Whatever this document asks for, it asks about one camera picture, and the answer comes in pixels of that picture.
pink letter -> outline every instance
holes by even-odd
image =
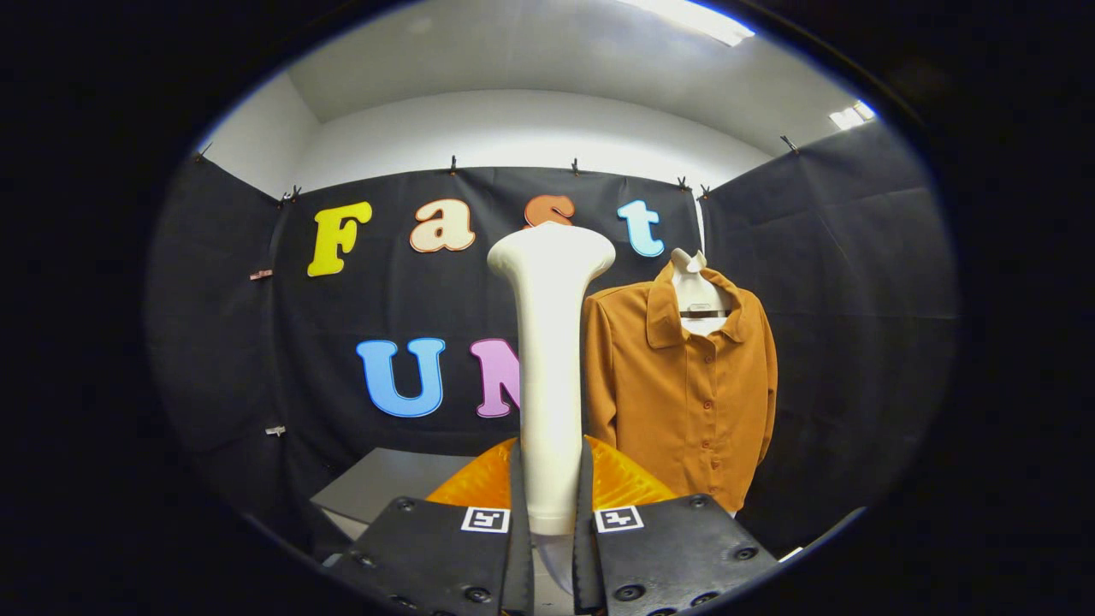
[[[472,344],[472,356],[479,358],[483,372],[483,404],[475,409],[481,418],[502,418],[509,415],[509,405],[502,400],[502,388],[518,408],[521,407],[521,369],[509,344],[488,338]]]

orange shirt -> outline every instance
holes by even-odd
[[[757,295],[711,268],[701,275],[733,298],[706,337],[681,327],[669,261],[653,281],[586,298],[586,397],[590,434],[616,448],[679,496],[745,504],[775,420],[775,344]]]

shirt collar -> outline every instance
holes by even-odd
[[[735,342],[745,342],[748,328],[741,322],[741,306],[745,302],[741,289],[710,267],[700,269],[700,275],[729,293],[731,299],[730,316],[716,332]],[[654,349],[665,349],[683,345],[689,336],[690,334],[681,327],[677,289],[673,288],[673,261],[670,260],[654,278],[650,293],[646,299],[646,340]]]

white mannequin form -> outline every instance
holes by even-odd
[[[734,303],[725,290],[700,275],[700,270],[707,266],[703,251],[696,251],[695,256],[689,256],[687,252],[676,247],[670,259],[673,261],[672,280],[673,288],[677,289],[677,304],[681,312],[681,327],[698,336],[707,336],[723,327]],[[688,314],[693,312],[717,312],[718,315],[689,318]]]
[[[596,231],[543,222],[498,240],[486,259],[509,281],[517,300],[529,527],[552,578],[573,592],[581,302],[589,281],[615,260],[615,248]]]

orange letter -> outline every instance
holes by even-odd
[[[572,224],[568,220],[570,216],[574,216],[574,202],[569,198],[562,195],[540,195],[525,206],[525,220],[528,221],[525,228],[535,226],[549,220],[560,224]]]

